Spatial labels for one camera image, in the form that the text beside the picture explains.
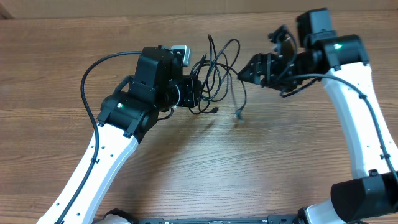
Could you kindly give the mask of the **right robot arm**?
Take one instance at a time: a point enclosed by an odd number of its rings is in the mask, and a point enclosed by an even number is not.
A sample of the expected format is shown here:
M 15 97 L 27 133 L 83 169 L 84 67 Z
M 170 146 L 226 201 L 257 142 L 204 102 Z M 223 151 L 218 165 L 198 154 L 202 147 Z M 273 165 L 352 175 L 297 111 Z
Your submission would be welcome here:
M 364 223 L 397 211 L 397 146 L 373 88 L 372 69 L 358 35 L 339 36 L 329 10 L 313 9 L 269 34 L 274 51 L 256 54 L 239 80 L 292 96 L 322 82 L 338 114 L 353 178 L 331 186 L 330 197 L 301 208 L 287 223 Z

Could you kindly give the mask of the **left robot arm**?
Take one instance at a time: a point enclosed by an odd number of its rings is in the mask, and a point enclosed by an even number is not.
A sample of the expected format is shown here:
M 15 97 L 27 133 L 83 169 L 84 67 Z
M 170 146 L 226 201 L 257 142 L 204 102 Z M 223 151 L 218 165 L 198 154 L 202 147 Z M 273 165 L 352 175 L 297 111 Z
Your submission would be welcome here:
M 144 47 L 135 74 L 106 97 L 81 161 L 39 223 L 91 223 L 116 174 L 161 112 L 198 104 L 200 82 L 183 74 L 187 45 Z

